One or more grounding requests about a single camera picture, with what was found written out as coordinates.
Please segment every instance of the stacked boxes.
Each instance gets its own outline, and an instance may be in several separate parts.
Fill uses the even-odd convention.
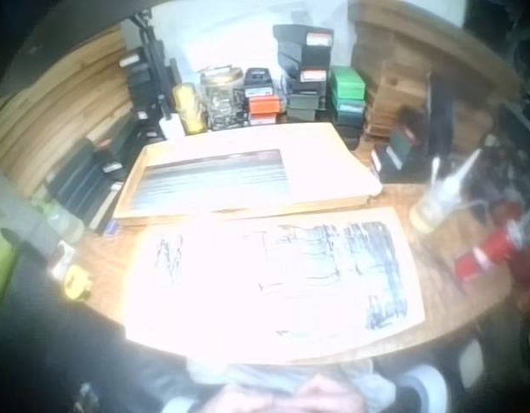
[[[326,84],[334,32],[299,24],[273,26],[278,62],[284,71],[289,120],[314,121],[325,110]]]
[[[250,68],[244,78],[244,93],[248,98],[250,125],[273,125],[280,112],[280,99],[274,93],[273,79],[268,69]]]
[[[351,67],[330,69],[330,118],[349,149],[359,144],[365,120],[365,83]]]

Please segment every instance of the drawing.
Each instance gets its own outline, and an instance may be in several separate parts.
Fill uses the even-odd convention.
[[[369,289],[369,330],[382,329],[406,316],[408,306],[399,264],[385,224],[369,222],[343,228],[320,225],[308,229],[283,225],[276,231],[261,231],[251,237],[261,238],[273,272],[284,273],[280,268],[287,262],[294,268],[288,276],[268,274],[269,280],[258,283],[262,293],[286,294],[287,283],[294,277],[299,277],[301,288],[333,286],[349,277],[361,277]]]
[[[234,361],[313,358],[424,319],[392,209],[150,228],[142,245],[127,330],[167,351],[207,354],[213,341]]]
[[[154,270],[158,275],[165,275],[172,283],[177,277],[177,270],[182,259],[182,235],[160,237],[157,241]]]

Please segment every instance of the glue bottle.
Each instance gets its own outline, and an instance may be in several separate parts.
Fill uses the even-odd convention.
[[[410,223],[422,235],[428,235],[443,223],[462,201],[462,182],[478,159],[477,149],[460,168],[444,181],[435,182],[410,210]]]

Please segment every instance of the white wall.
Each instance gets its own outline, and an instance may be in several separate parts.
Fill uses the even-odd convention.
[[[405,0],[462,25],[466,0]],[[335,31],[333,65],[349,65],[356,41],[348,22],[348,0],[186,0],[152,9],[152,24],[163,40],[166,58],[177,59],[184,82],[207,66],[268,67],[280,77],[276,40],[278,23],[302,23]],[[128,48],[139,45],[130,21],[122,23]]]
[[[467,0],[404,0],[448,20],[459,28],[464,26]]]

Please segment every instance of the wooden table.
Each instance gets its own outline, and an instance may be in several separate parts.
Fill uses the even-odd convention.
[[[367,163],[371,148],[370,144],[363,143],[354,154]],[[390,206],[396,209],[416,262],[425,322],[362,348],[320,359],[298,360],[293,364],[352,361],[410,348],[466,326],[509,296],[511,279],[506,267],[497,268],[484,277],[470,281],[461,292],[423,253],[422,241],[411,230],[409,221],[410,208],[422,193],[423,187],[419,185],[387,185],[382,195],[371,200],[366,207]],[[461,211],[453,214],[428,238],[428,246],[452,265],[456,256],[481,241],[489,231],[469,212]],[[141,232],[142,228],[122,229],[111,239],[88,234],[78,248],[77,263],[95,278],[88,305],[118,323],[122,323],[124,287]]]

